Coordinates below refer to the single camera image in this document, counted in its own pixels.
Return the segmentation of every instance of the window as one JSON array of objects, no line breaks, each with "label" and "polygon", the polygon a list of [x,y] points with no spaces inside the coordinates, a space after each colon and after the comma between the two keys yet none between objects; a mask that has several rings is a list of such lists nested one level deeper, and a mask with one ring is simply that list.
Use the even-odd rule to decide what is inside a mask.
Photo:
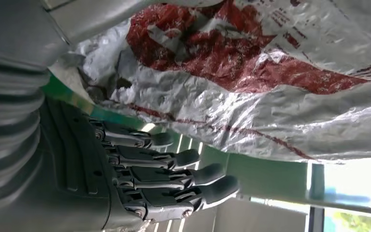
[{"label": "window", "polygon": [[371,214],[326,208],[324,232],[371,232]]}]

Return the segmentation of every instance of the tree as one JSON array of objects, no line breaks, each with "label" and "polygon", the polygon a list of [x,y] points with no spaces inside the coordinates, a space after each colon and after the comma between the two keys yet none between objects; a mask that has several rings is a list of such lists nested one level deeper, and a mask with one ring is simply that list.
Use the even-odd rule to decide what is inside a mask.
[{"label": "tree", "polygon": [[359,216],[343,212],[335,213],[335,218],[339,218],[343,225],[355,232],[371,232],[371,217]]}]

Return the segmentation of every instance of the gray metal panel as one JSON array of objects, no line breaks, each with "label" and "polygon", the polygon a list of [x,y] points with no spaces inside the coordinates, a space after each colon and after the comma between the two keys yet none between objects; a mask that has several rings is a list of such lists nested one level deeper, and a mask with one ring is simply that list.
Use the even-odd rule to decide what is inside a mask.
[{"label": "gray metal panel", "polygon": [[42,4],[47,10],[63,5],[71,0],[42,0]]},{"label": "gray metal panel", "polygon": [[75,44],[107,30],[150,5],[152,0],[76,0],[50,12]]}]

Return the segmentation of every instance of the crumpled plastic bag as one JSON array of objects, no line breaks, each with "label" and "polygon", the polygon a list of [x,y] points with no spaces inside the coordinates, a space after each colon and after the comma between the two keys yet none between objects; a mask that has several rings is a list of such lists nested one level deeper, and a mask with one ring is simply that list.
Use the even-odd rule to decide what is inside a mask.
[{"label": "crumpled plastic bag", "polygon": [[251,157],[369,161],[371,1],[356,2],[158,4],[76,53],[91,99],[118,113]]}]

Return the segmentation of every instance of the plastic bag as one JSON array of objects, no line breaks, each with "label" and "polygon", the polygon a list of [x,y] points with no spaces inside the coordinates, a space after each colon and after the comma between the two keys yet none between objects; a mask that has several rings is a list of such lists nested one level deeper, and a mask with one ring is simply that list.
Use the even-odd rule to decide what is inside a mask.
[{"label": "plastic bag", "polygon": [[[226,152],[366,161],[369,5],[365,20],[350,0],[153,5],[76,52],[86,56],[86,91],[110,110]],[[116,85],[119,78],[131,86]]]}]

